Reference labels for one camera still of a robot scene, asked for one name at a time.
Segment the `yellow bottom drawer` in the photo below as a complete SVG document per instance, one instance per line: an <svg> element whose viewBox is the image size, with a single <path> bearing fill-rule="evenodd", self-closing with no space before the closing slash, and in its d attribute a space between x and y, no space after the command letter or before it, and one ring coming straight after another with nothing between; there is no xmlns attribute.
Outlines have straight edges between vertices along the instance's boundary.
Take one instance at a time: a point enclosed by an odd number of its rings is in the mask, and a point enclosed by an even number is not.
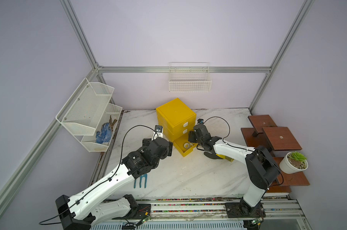
<svg viewBox="0 0 347 230"><path fill-rule="evenodd" d="M189 134L186 133L173 141L173 145L183 157L189 155L197 147L197 143L191 143L188 139Z"/></svg>

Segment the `yellow plastic drawer cabinet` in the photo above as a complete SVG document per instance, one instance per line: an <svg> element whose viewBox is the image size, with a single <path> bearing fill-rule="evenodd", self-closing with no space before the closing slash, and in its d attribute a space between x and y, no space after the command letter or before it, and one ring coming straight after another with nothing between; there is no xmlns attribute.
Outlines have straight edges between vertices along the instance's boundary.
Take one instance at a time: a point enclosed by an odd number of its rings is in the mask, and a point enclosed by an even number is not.
<svg viewBox="0 0 347 230"><path fill-rule="evenodd" d="M164 135L171 142L188 133L194 127L197 116L179 98L157 107L156 114Z"/></svg>

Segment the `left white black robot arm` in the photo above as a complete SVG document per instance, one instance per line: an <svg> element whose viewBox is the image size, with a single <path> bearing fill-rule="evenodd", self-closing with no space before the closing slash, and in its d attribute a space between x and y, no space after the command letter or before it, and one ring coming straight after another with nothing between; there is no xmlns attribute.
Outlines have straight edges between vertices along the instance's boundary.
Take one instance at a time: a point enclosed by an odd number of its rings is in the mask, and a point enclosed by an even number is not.
<svg viewBox="0 0 347 230"><path fill-rule="evenodd" d="M113 202L105 200L119 188L158 167L172 155L173 143L164 138L144 139L138 150L130 152L108 175L73 196L60 196L55 202L65 230L89 230L111 219L134 219L140 209L132 195Z"/></svg>

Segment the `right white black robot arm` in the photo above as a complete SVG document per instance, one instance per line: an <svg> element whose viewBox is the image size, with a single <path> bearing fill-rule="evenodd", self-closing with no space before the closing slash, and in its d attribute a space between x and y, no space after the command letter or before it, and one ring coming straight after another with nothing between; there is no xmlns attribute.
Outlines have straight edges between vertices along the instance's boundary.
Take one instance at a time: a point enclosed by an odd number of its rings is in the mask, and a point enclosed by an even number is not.
<svg viewBox="0 0 347 230"><path fill-rule="evenodd" d="M221 137L211 136L204 124L194 126L194 130L189 132L188 141L201 146L204 155L210 159L219 160L220 156L225 156L246 165L251 184L240 201L239 208L244 211L256 209L268 188L281 174L267 148L226 142Z"/></svg>

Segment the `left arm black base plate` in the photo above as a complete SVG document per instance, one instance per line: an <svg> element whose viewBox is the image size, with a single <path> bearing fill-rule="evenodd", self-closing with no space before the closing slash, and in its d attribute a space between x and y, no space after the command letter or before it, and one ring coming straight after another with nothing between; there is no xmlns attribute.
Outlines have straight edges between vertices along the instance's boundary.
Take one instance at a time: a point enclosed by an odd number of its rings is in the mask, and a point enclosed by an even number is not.
<svg viewBox="0 0 347 230"><path fill-rule="evenodd" d="M141 220L149 216L151 213L151 204L138 204L136 211L127 218L127 220Z"/></svg>

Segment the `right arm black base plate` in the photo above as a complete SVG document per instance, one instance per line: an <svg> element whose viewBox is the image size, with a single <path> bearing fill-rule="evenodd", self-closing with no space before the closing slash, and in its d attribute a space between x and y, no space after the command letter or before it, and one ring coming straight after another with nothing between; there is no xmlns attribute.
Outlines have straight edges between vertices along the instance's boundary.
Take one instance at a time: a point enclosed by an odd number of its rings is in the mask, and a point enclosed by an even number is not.
<svg viewBox="0 0 347 230"><path fill-rule="evenodd" d="M225 203L228 218L264 218L265 211L261 203L250 207L247 203Z"/></svg>

